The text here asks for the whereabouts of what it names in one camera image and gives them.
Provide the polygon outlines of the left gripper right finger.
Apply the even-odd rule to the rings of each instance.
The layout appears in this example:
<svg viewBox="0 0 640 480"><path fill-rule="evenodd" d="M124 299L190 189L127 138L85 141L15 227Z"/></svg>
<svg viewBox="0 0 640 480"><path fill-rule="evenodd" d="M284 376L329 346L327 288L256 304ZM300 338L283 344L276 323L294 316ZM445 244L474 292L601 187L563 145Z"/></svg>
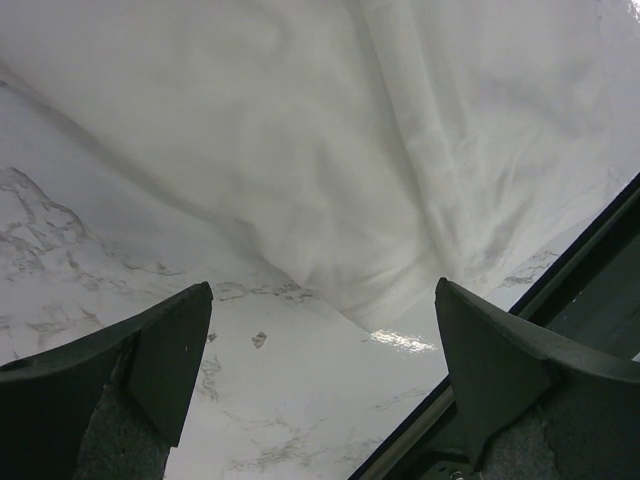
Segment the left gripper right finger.
<svg viewBox="0 0 640 480"><path fill-rule="evenodd" d="M638 478L638 363L445 278L435 307L467 453L482 478Z"/></svg>

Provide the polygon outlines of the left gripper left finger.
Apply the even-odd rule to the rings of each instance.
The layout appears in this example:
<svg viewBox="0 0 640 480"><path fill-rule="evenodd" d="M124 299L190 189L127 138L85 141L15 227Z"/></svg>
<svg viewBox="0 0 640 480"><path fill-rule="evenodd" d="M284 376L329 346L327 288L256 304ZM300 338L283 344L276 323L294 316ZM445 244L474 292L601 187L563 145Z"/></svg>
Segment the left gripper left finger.
<svg viewBox="0 0 640 480"><path fill-rule="evenodd" d="M195 284L1 368L4 479L161 479L191 403L213 294Z"/></svg>

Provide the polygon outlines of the white printed t shirt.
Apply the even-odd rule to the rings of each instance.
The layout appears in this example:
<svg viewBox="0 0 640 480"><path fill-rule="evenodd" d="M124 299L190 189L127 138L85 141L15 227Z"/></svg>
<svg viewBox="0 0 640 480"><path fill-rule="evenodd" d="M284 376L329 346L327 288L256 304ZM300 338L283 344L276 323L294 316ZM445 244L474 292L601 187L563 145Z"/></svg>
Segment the white printed t shirt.
<svg viewBox="0 0 640 480"><path fill-rule="evenodd" d="M5 1L1 76L369 331L607 200L593 1Z"/></svg>

